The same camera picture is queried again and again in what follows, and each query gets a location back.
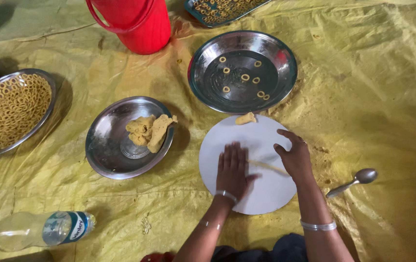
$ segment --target round white board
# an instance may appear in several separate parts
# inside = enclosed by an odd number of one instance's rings
[[[281,169],[284,166],[273,145],[278,143],[286,150],[292,147],[290,140],[276,132],[277,129],[286,128],[273,119],[255,115],[257,123],[236,125],[237,117],[231,116],[217,123],[201,143],[200,174],[211,194],[216,192],[219,154],[224,151],[225,144],[238,141],[241,147],[248,148],[249,159]],[[290,176],[253,164],[249,164],[248,173],[259,174],[260,177],[253,182],[246,197],[234,206],[233,211],[244,214],[269,213],[286,205],[297,192]]]

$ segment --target plastic sheet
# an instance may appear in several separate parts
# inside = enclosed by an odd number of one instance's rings
[[[228,116],[193,96],[188,63],[206,40],[250,29],[281,39],[297,57],[292,93],[262,114],[308,142],[323,192],[361,168],[380,172],[372,184],[328,200],[351,252],[363,262],[416,261],[416,0],[275,0],[213,29],[183,1],[167,5],[169,44],[139,56],[97,26],[82,0],[0,1],[1,73],[40,68],[59,87],[45,126],[0,156],[0,220],[20,211],[93,213],[92,234],[51,248],[58,262],[177,251],[212,199],[198,170],[201,141]],[[130,96],[160,100],[179,124],[157,166],[110,180],[87,163],[85,136],[101,110]],[[282,235],[303,232],[299,218],[297,197],[273,213],[233,213],[219,244],[271,249]],[[0,259],[39,250],[0,252]]]

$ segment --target water bottle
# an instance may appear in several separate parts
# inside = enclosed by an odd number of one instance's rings
[[[87,212],[20,212],[0,221],[0,250],[49,247],[78,241],[93,230],[96,220]]]

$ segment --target steel spoon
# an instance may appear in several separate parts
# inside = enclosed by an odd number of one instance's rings
[[[339,195],[340,193],[344,192],[347,188],[350,188],[352,185],[355,185],[355,184],[371,183],[376,179],[376,177],[378,177],[378,172],[376,171],[376,169],[365,168],[365,169],[359,170],[355,174],[354,180],[350,181],[347,184],[339,186],[337,188],[331,189],[331,191],[329,191],[326,194],[326,197],[327,198],[335,197]]]

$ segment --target red bucket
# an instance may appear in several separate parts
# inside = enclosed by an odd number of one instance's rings
[[[116,33],[130,51],[149,55],[161,50],[169,41],[170,22],[164,0],[86,0],[98,24]],[[105,25],[93,6],[106,19]]]

